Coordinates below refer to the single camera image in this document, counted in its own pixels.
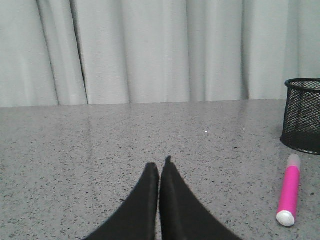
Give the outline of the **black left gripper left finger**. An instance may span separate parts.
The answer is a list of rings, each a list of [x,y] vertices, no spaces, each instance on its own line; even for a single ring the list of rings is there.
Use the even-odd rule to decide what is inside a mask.
[[[87,240],[154,240],[159,196],[159,171],[149,162],[127,199]]]

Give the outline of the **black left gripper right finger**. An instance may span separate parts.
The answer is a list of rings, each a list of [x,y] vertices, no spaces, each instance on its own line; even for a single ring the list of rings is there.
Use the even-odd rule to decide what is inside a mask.
[[[169,155],[161,174],[159,214],[163,240],[238,240],[201,204]]]

